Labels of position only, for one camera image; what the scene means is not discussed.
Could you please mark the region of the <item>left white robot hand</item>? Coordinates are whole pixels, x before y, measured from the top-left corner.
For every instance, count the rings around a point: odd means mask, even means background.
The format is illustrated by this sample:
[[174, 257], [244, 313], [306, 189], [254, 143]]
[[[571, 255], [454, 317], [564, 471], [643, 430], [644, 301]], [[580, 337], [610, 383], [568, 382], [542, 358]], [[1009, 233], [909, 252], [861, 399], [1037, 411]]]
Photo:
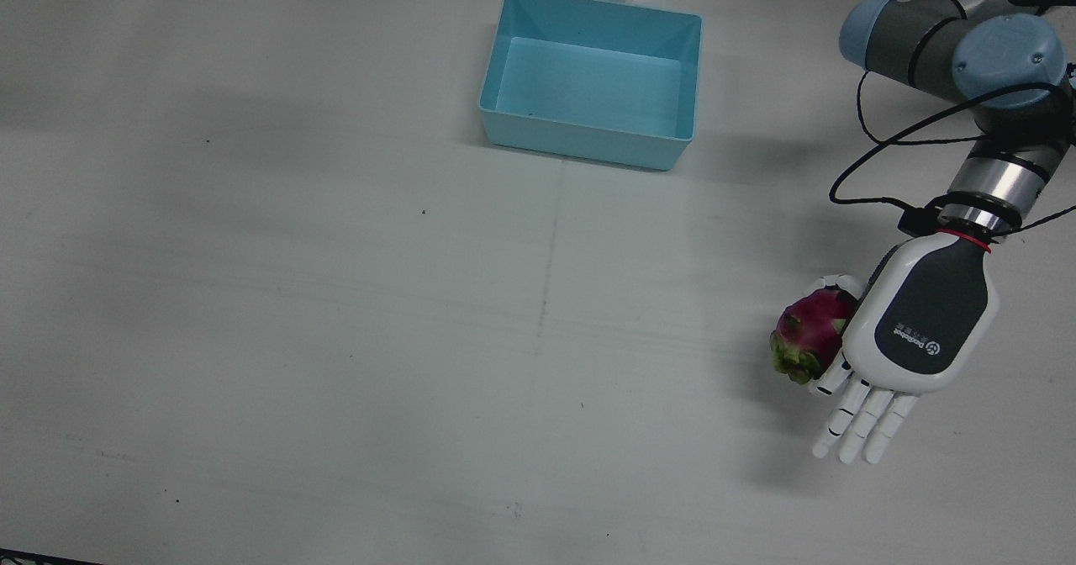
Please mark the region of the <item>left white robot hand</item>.
[[938, 230], [884, 256], [831, 368], [812, 383], [837, 399], [815, 457], [876, 464], [919, 399], [953, 383], [999, 312], [990, 251], [979, 238]]

